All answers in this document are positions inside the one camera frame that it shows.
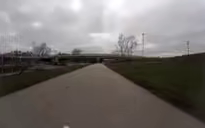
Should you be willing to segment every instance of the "road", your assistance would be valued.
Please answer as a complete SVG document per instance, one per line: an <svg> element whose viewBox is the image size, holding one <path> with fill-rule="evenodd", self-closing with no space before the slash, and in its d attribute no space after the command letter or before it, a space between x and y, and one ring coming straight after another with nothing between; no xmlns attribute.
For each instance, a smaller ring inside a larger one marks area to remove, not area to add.
<svg viewBox="0 0 205 128"><path fill-rule="evenodd" d="M96 64L0 98L0 128L205 128Z"/></svg>

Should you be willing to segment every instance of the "grassy slope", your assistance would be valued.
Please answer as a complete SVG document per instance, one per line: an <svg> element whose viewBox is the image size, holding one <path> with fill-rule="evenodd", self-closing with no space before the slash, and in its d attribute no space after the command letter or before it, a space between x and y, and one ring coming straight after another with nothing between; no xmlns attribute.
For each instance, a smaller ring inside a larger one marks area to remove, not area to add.
<svg viewBox="0 0 205 128"><path fill-rule="evenodd" d="M205 121L205 54L108 67Z"/></svg>
<svg viewBox="0 0 205 128"><path fill-rule="evenodd" d="M21 75L0 77L0 97L9 93L30 87L39 82L71 72L83 66L70 66L52 70L37 70L26 72Z"/></svg>

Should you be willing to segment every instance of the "tree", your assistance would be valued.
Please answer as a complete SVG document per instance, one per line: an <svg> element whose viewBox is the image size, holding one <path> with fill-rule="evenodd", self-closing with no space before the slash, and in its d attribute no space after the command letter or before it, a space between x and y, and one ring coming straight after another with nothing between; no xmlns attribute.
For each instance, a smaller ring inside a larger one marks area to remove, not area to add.
<svg viewBox="0 0 205 128"><path fill-rule="evenodd" d="M118 44L116 45L116 53L121 56L131 56L134 49L138 46L138 40L135 36L119 35Z"/></svg>
<svg viewBox="0 0 205 128"><path fill-rule="evenodd" d="M80 55L82 53L81 49L75 48L72 50L72 55Z"/></svg>
<svg viewBox="0 0 205 128"><path fill-rule="evenodd" d="M39 46L33 46L33 54L37 56L48 56L50 55L52 49L47 46L46 43L41 43Z"/></svg>

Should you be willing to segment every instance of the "sky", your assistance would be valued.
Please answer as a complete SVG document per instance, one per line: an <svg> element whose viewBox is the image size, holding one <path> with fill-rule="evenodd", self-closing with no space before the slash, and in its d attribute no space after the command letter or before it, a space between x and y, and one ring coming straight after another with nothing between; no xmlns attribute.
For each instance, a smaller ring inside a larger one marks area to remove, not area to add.
<svg viewBox="0 0 205 128"><path fill-rule="evenodd" d="M118 35L134 35L141 55L205 52L205 0L0 0L0 51L42 42L69 53L112 53Z"/></svg>

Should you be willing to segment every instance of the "utility pole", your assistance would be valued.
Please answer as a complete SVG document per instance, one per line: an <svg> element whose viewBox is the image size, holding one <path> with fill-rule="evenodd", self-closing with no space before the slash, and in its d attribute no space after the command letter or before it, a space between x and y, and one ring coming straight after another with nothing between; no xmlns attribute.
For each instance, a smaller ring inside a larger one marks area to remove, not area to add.
<svg viewBox="0 0 205 128"><path fill-rule="evenodd" d="M186 44L187 44L187 52L189 56L190 55L190 41L187 41Z"/></svg>
<svg viewBox="0 0 205 128"><path fill-rule="evenodd" d="M142 33L142 56L144 56L145 33Z"/></svg>

